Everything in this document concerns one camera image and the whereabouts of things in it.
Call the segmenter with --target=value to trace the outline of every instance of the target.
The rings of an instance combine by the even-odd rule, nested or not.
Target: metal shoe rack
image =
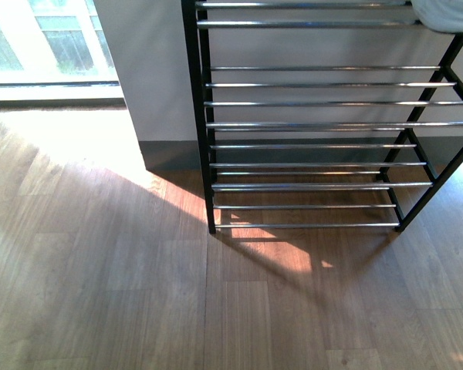
[[[195,122],[198,134],[198,144],[201,159],[202,178],[204,182],[204,197],[206,211],[208,215],[208,227],[211,234],[216,229],[233,227],[260,227],[260,228],[301,228],[301,227],[395,227],[402,231],[422,210],[425,204],[438,192],[445,181],[457,170],[463,162],[463,146],[452,158],[448,165],[438,173],[425,153],[421,141],[418,139],[414,129],[424,127],[431,128],[453,128],[463,127],[463,120],[453,122],[421,122],[422,113],[428,107],[440,106],[463,106],[463,82],[451,68],[451,64],[463,47],[463,34],[457,34],[451,41],[447,51],[442,56],[441,61],[435,66],[217,66],[212,64],[210,50],[210,34],[216,29],[227,29],[234,32],[236,29],[418,29],[423,25],[418,20],[343,20],[343,21],[284,21],[282,12],[304,12],[311,14],[312,11],[346,11],[363,10],[375,12],[380,9],[409,9],[409,1],[386,1],[386,2],[195,2],[194,0],[182,0],[182,11],[184,20],[185,40],[188,52],[188,65],[191,76],[191,90],[194,102]],[[257,20],[234,19],[232,15],[256,15],[260,14]],[[380,75],[384,71],[414,72],[432,71],[431,78],[425,82],[250,82],[250,76],[261,76],[262,73],[272,72],[305,72],[314,74],[324,74],[328,72],[345,71],[367,72]],[[220,82],[222,73],[234,73],[241,76],[243,82]],[[360,100],[360,101],[269,101],[267,99],[254,99],[254,101],[230,100],[221,101],[213,99],[217,95],[216,90],[232,89],[234,92],[248,89],[253,90],[255,97],[270,89],[311,89],[313,96],[323,89],[420,89],[421,95],[415,100],[398,101],[379,101],[379,100]],[[455,100],[442,101],[432,99],[436,90],[440,88],[453,89],[457,98]],[[356,107],[381,107],[381,106],[410,106],[411,114],[405,121],[397,122],[304,122],[297,121],[295,117],[288,122],[276,122],[267,120],[244,119],[243,114],[239,119],[220,121],[216,120],[216,111],[226,108],[232,110],[262,109],[264,107],[275,107],[284,109],[301,109],[309,107],[317,109],[323,107],[333,107],[334,109]],[[394,133],[392,143],[387,141],[380,143],[304,143],[303,141],[294,143],[278,143],[277,140],[253,141],[250,140],[254,133],[345,133],[358,132],[373,133],[383,131]],[[221,140],[220,135],[234,133],[235,139],[230,141]],[[271,158],[275,158],[278,152],[302,150],[323,150],[326,153],[340,150],[359,150],[363,153],[371,150],[386,150],[383,160],[359,161],[322,161],[316,163],[313,158],[304,161],[295,160],[294,162],[262,161],[258,163],[253,158],[257,153],[270,152]],[[400,151],[414,151],[417,160],[397,161]],[[228,159],[223,161],[222,153],[228,153]],[[425,181],[403,181],[392,182],[388,171],[393,168],[399,170],[420,167],[426,175]],[[359,176],[369,178],[368,181],[353,182],[346,179],[356,179]],[[328,179],[313,182],[312,178]],[[397,191],[400,188],[423,187],[424,192],[409,207],[408,212],[403,211]],[[383,193],[381,203],[329,203],[319,202],[290,204],[288,201],[278,201],[267,203],[260,201],[265,199],[261,194],[275,194],[273,199],[280,200],[287,197],[288,193],[345,193],[352,192],[351,195],[373,191]],[[243,198],[243,194],[251,194],[251,203],[233,203],[233,196]],[[223,196],[225,202],[217,201]],[[328,200],[330,196],[321,196],[316,199]],[[377,222],[300,222],[300,223],[274,223],[274,224],[243,224],[243,223],[223,223],[217,224],[215,221],[218,212],[236,211],[322,211],[330,210],[367,212],[367,210],[390,209],[394,210],[393,220],[379,220]]]

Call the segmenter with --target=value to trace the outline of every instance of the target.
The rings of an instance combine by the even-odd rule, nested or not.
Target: chrome rod
[[[225,9],[382,9],[411,6],[409,1],[388,2],[196,2],[197,10]]]
[[[352,82],[352,83],[207,83],[207,89],[223,88],[278,88],[278,89],[324,89],[324,88],[438,88],[453,87],[456,82]]]
[[[221,192],[274,191],[333,191],[333,190],[389,190],[395,187],[432,187],[432,183],[216,183],[212,189]]]
[[[210,145],[212,150],[280,150],[280,149],[405,149],[416,144],[249,144]]]
[[[208,123],[207,128],[217,131],[374,131],[404,130],[419,127],[463,127],[459,122],[402,122],[402,123],[295,123],[295,122],[223,122]]]
[[[463,106],[463,100],[445,101],[403,101],[403,102],[204,102],[204,106],[219,107],[314,107],[314,106]]]
[[[341,227],[398,227],[399,223],[377,224],[218,224],[217,229],[316,229]]]
[[[219,176],[362,176],[362,175],[378,175],[379,171],[296,171],[296,172],[221,172]]]
[[[395,208],[396,204],[340,204],[340,205],[305,205],[289,204],[274,206],[215,206],[216,210],[358,210]]]
[[[197,21],[199,29],[397,29],[420,27],[418,20],[359,22]]]
[[[210,163],[211,168],[319,168],[319,167],[406,167],[425,166],[425,162],[376,163]]]
[[[352,72],[352,71],[438,71],[440,66],[212,66],[213,72]]]

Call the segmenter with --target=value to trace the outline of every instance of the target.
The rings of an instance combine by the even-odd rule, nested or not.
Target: white wall
[[[138,139],[195,140],[180,1],[96,0],[95,3]],[[450,40],[449,35],[439,35],[428,30],[235,30],[232,33],[214,33],[211,37],[211,49],[215,51],[215,65],[411,65],[437,64]],[[455,66],[463,78],[463,53]],[[417,77],[426,81],[429,74],[408,77],[393,73],[384,77],[394,81],[410,81]],[[246,75],[223,74],[222,78],[227,81],[247,82],[244,81]],[[288,78],[319,81],[325,79],[325,76],[290,75]],[[363,78],[363,75],[346,73],[329,76],[329,79],[335,80]],[[363,94],[364,97],[371,98],[369,93]],[[376,94],[375,99],[417,99],[419,92],[412,91],[408,94],[408,91],[377,90]],[[253,100],[253,93],[248,97]],[[295,97],[301,99],[301,92],[290,91],[286,96],[287,99]],[[357,92],[355,98],[361,97],[363,96]],[[340,90],[323,92],[322,98],[354,99],[353,94]],[[443,99],[454,98],[454,94],[443,96]],[[299,115],[296,118],[311,120],[315,115],[318,121],[365,120],[367,117],[371,120],[394,121],[405,120],[409,110],[356,108],[322,109],[313,112],[311,109],[304,109],[297,110]],[[217,111],[217,118],[229,119],[236,113],[236,109],[223,109]],[[287,109],[260,111],[264,119],[276,120],[285,113],[288,113]],[[429,109],[423,118],[453,120],[456,117],[457,111],[454,109],[436,108]]]

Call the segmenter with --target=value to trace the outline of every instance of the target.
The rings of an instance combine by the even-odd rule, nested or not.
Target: cloth
[[[411,3],[426,27],[438,32],[463,32],[463,0],[412,0]]]

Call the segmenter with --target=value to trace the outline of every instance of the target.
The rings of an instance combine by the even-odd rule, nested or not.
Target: wooden floor
[[[463,369],[463,167],[402,234],[214,237],[127,111],[0,111],[5,369]]]

